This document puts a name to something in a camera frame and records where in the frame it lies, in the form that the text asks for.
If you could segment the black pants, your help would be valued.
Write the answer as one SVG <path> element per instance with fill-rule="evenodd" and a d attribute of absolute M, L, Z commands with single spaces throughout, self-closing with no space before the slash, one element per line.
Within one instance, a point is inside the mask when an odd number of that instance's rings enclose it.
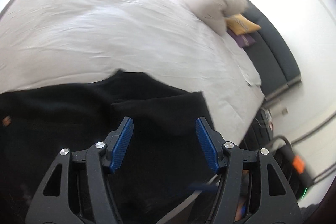
<path fill-rule="evenodd" d="M 211 116 L 201 92 L 117 71 L 91 84 L 1 94 L 1 223 L 23 223 L 57 153 L 84 150 L 134 122 L 121 168 L 109 175 L 126 223 L 156 223 L 213 177 L 195 122 Z"/>

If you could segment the dark padded headboard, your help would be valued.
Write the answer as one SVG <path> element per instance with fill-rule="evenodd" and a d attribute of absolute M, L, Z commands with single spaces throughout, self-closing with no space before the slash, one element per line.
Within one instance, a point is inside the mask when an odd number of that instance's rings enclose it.
<path fill-rule="evenodd" d="M 256 43 L 245 52 L 260 75 L 265 100 L 271 101 L 300 83 L 301 72 L 278 30 L 251 1 L 243 16 L 261 27 L 251 34 Z"/>

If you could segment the purple pillow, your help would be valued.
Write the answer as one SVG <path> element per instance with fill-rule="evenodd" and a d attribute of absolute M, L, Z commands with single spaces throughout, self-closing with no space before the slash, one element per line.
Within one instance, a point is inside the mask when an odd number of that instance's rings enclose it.
<path fill-rule="evenodd" d="M 246 48 L 254 45 L 256 40 L 248 34 L 236 35 L 232 30 L 227 29 L 228 34 L 234 39 L 240 48 Z"/>

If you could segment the yellow pillow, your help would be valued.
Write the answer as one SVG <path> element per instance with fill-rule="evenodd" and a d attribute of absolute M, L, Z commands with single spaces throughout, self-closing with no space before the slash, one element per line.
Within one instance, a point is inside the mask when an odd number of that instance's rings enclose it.
<path fill-rule="evenodd" d="M 236 14 L 226 18 L 227 27 L 234 32 L 235 35 L 244 35 L 259 31 L 261 27 L 248 20 L 242 14 Z"/>

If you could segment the white bed sheet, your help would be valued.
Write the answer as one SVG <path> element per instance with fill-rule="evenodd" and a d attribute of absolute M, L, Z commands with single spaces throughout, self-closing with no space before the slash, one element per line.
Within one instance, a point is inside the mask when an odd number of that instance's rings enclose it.
<path fill-rule="evenodd" d="M 215 128 L 236 144 L 264 99 L 244 50 L 181 0 L 13 0 L 1 15 L 1 92 L 117 69 L 203 92 Z"/>

